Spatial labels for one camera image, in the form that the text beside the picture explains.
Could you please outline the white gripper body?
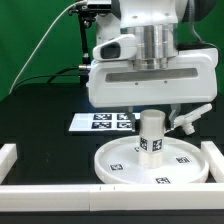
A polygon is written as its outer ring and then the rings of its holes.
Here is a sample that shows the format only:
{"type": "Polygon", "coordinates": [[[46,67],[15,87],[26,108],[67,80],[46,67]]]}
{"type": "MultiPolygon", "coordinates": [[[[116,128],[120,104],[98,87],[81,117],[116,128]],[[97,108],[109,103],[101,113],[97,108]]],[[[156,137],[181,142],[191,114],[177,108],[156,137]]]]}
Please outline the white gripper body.
{"type": "Polygon", "coordinates": [[[181,51],[165,69],[98,62],[89,73],[89,100],[96,108],[210,102],[217,95],[217,64],[214,48],[181,51]]]}

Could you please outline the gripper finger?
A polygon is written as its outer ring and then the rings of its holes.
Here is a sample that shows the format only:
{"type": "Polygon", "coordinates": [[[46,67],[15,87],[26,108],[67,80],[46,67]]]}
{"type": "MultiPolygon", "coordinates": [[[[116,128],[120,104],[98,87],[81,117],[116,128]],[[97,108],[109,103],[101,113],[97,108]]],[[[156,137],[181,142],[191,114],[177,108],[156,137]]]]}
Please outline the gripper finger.
{"type": "Polygon", "coordinates": [[[125,107],[124,113],[127,115],[128,119],[131,122],[132,131],[135,131],[136,130],[136,118],[135,118],[135,115],[133,114],[133,108],[125,107]]]}
{"type": "Polygon", "coordinates": [[[172,131],[174,129],[174,120],[176,119],[181,110],[180,104],[171,104],[170,107],[171,113],[169,115],[169,126],[167,128],[168,131],[172,131]]]}

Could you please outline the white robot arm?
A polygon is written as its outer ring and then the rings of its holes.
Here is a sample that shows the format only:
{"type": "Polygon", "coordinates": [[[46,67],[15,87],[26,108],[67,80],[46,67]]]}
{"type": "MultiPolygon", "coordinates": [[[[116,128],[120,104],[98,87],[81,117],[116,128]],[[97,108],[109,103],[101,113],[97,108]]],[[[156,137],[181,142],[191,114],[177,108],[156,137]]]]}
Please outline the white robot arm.
{"type": "Polygon", "coordinates": [[[217,0],[112,0],[98,17],[89,100],[95,107],[171,106],[171,127],[194,132],[193,122],[217,95],[216,46],[198,39],[180,45],[176,31],[204,19],[217,0]]]}

